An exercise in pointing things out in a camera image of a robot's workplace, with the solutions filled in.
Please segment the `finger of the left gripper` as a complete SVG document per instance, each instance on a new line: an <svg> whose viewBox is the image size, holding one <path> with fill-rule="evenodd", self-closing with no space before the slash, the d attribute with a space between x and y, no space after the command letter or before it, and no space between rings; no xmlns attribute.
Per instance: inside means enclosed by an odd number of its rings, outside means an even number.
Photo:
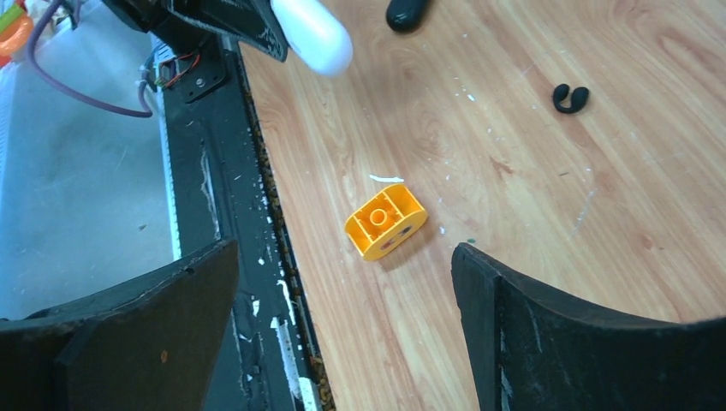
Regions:
<svg viewBox="0 0 726 411"><path fill-rule="evenodd" d="M176 54L196 50L210 36L253 46L283 62L287 42L266 0L108 0L104 3L132 29L153 33Z"/></svg>

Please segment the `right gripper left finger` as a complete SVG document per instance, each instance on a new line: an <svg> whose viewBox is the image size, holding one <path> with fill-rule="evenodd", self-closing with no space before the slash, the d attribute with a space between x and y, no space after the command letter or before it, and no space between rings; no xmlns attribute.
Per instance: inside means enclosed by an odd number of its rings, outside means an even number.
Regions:
<svg viewBox="0 0 726 411"><path fill-rule="evenodd" d="M235 241L1 323L4 410L200 410L239 279Z"/></svg>

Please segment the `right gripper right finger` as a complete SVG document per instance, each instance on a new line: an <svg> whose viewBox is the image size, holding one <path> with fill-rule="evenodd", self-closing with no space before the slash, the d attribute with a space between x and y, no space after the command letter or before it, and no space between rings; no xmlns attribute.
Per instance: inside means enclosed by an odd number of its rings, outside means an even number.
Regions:
<svg viewBox="0 0 726 411"><path fill-rule="evenodd" d="M482 410L722 410L725 321L602 307L470 244L451 258Z"/></svg>

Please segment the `white earbud charging case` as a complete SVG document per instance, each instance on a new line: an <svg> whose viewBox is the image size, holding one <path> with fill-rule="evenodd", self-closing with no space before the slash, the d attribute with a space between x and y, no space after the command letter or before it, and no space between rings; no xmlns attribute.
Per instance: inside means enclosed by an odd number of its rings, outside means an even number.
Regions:
<svg viewBox="0 0 726 411"><path fill-rule="evenodd" d="M271 10L295 54L315 73L337 76L353 59L345 26L319 1L276 0Z"/></svg>

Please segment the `black earbud charging case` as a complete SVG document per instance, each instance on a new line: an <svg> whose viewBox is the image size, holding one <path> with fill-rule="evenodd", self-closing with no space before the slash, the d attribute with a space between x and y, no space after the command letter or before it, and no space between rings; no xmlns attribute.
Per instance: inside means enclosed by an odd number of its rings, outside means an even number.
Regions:
<svg viewBox="0 0 726 411"><path fill-rule="evenodd" d="M386 21L397 33L411 33L424 20L430 0L390 0L386 9Z"/></svg>

